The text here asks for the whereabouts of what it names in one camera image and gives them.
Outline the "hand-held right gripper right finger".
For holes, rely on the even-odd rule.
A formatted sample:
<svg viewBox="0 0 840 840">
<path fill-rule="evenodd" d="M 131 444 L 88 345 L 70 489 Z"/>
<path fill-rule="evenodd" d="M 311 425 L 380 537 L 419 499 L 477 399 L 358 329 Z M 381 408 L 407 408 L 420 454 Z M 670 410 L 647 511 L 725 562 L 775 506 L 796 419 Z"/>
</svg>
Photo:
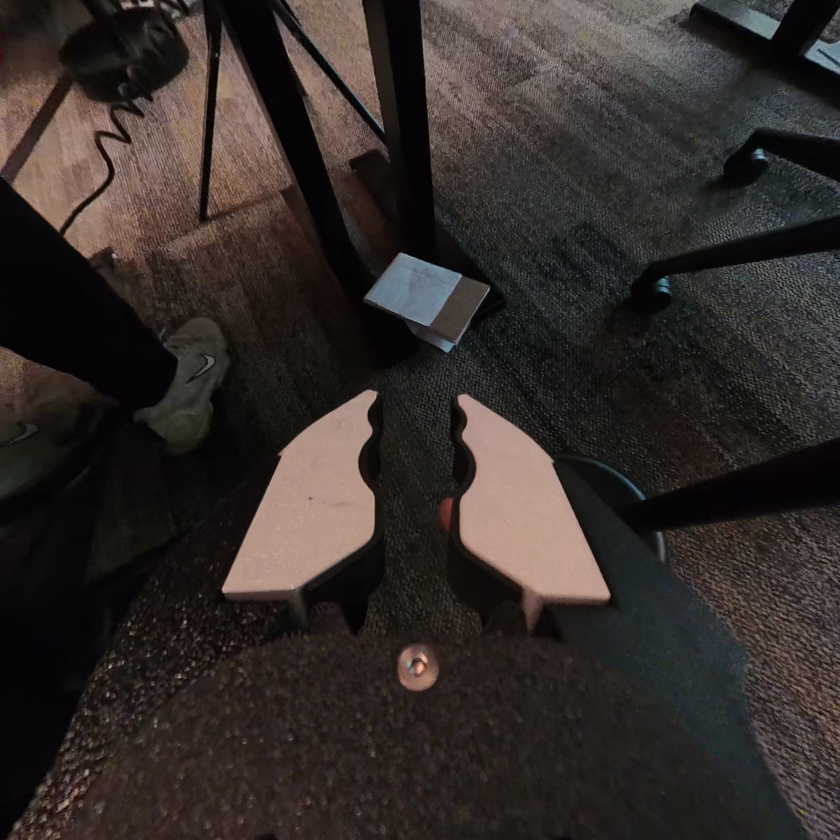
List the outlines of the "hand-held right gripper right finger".
<svg viewBox="0 0 840 840">
<path fill-rule="evenodd" d="M 534 632 L 551 607 L 603 609 L 612 594 L 553 458 L 468 394 L 451 403 L 457 489 L 448 582 L 483 632 Z"/>
</svg>

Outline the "black desk leg frame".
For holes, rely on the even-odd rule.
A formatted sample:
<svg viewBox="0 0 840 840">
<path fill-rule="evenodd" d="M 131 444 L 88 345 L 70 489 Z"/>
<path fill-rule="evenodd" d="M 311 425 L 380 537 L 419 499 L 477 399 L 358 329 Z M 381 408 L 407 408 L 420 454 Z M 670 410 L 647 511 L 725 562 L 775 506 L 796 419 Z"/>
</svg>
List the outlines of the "black desk leg frame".
<svg viewBox="0 0 840 840">
<path fill-rule="evenodd" d="M 301 195 L 303 217 L 343 296 L 359 315 L 383 364 L 415 351 L 408 327 L 363 303 L 374 277 L 353 243 L 277 22 L 276 3 L 214 2 Z M 435 217 L 419 2 L 363 2 L 374 79 L 384 120 L 386 174 L 396 200 L 398 232 L 411 256 L 461 257 L 456 242 L 441 250 Z"/>
</svg>

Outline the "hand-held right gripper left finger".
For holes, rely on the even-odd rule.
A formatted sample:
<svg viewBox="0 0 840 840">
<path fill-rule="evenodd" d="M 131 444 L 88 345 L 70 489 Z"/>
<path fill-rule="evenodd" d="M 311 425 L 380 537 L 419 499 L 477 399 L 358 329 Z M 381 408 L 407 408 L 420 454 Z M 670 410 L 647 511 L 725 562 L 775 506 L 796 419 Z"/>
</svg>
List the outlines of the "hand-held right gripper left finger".
<svg viewBox="0 0 840 840">
<path fill-rule="evenodd" d="M 277 467 L 224 581 L 230 602 L 284 602 L 300 625 L 322 604 L 362 627 L 385 573 L 382 399 L 364 391 L 304 429 Z"/>
</svg>

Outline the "white box on floor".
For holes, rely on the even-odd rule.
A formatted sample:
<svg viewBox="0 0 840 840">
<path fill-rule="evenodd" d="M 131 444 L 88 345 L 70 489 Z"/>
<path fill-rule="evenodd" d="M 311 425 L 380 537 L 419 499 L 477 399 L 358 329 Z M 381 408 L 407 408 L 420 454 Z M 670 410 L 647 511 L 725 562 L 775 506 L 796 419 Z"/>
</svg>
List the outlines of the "white box on floor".
<svg viewBox="0 0 840 840">
<path fill-rule="evenodd" d="M 449 354 L 491 303 L 490 292 L 486 282 L 401 251 L 363 302 L 402 321 L 415 338 Z"/>
</svg>

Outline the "black round bag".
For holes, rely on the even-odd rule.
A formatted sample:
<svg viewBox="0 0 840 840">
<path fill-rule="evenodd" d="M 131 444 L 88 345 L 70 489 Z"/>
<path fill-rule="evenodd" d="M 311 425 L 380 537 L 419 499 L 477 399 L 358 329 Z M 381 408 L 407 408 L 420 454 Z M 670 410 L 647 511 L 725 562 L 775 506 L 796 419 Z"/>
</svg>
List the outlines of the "black round bag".
<svg viewBox="0 0 840 840">
<path fill-rule="evenodd" d="M 91 21 L 59 48 L 59 63 L 90 100 L 150 100 L 186 68 L 190 52 L 176 25 L 183 2 L 83 2 Z"/>
</svg>

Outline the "black desk foot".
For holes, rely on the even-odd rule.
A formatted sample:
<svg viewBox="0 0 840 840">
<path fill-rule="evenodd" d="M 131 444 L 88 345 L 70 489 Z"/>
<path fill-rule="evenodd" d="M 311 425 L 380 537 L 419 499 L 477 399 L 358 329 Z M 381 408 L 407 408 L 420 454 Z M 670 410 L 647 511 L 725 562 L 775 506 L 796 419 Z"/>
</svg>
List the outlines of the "black desk foot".
<svg viewBox="0 0 840 840">
<path fill-rule="evenodd" d="M 781 18 L 746 2 L 693 3 L 689 17 L 722 27 L 755 49 L 766 70 L 838 88 L 839 42 L 824 39 L 838 1 L 793 1 Z"/>
</svg>

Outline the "person's grey sneaker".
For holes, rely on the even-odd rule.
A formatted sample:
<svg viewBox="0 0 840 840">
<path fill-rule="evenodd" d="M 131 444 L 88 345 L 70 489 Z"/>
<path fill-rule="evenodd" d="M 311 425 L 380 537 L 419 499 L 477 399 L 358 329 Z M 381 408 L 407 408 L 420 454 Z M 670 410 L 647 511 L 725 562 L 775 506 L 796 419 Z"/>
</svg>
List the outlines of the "person's grey sneaker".
<svg viewBox="0 0 840 840">
<path fill-rule="evenodd" d="M 65 454 L 43 424 L 23 422 L 2 428 L 1 501 L 39 487 L 58 470 Z"/>
<path fill-rule="evenodd" d="M 185 455 L 211 431 L 213 395 L 230 364 L 228 342 L 215 321 L 195 318 L 163 346 L 176 360 L 172 383 L 159 402 L 136 411 L 133 420 L 156 434 L 170 455 Z"/>
</svg>

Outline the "black tripod stand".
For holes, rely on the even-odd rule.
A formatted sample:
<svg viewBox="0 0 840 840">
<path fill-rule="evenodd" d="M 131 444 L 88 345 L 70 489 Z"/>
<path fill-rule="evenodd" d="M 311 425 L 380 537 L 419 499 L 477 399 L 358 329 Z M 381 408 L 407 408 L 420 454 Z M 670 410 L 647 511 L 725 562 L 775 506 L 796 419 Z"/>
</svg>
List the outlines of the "black tripod stand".
<svg viewBox="0 0 840 840">
<path fill-rule="evenodd" d="M 329 59 L 306 33 L 297 14 L 288 1 L 271 1 L 275 16 L 290 32 L 292 37 L 306 51 L 317 67 L 332 83 L 343 99 L 374 133 L 379 141 L 385 142 L 385 131 L 378 119 L 365 107 Z M 214 157 L 214 134 L 217 106 L 217 84 L 221 58 L 223 25 L 213 2 L 203 2 L 203 18 L 206 35 L 206 85 L 203 121 L 203 149 L 201 176 L 199 181 L 199 202 L 197 218 L 204 224 L 209 221 L 209 197 Z"/>
</svg>

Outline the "person's leg black trousers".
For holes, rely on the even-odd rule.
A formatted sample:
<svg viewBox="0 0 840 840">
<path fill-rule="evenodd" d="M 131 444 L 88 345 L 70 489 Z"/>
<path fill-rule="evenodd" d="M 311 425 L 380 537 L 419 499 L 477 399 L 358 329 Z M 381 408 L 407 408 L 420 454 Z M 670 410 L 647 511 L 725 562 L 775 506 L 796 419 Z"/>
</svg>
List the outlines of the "person's leg black trousers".
<svg viewBox="0 0 840 840">
<path fill-rule="evenodd" d="M 158 405 L 177 359 L 117 291 L 1 181 L 1 345 L 126 411 Z"/>
</svg>

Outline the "black chair star base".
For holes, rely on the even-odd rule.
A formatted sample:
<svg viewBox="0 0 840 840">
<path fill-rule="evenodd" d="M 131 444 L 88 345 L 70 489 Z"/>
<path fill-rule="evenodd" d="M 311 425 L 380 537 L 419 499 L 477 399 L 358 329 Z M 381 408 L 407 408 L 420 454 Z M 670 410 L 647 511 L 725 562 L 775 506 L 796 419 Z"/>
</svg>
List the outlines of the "black chair star base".
<svg viewBox="0 0 840 840">
<path fill-rule="evenodd" d="M 838 139 L 772 129 L 756 129 L 729 155 L 723 165 L 722 180 L 732 186 L 756 182 L 767 171 L 769 156 L 839 182 Z M 838 249 L 839 216 L 776 228 L 649 264 L 635 279 L 626 304 L 636 312 L 661 312 L 673 298 L 672 277 Z"/>
<path fill-rule="evenodd" d="M 839 502 L 838 438 L 654 497 L 593 458 L 561 455 L 554 467 L 559 478 L 571 481 L 573 509 L 584 513 L 586 523 L 605 524 L 612 514 L 662 564 L 668 561 L 666 532 L 836 508 Z"/>
</svg>

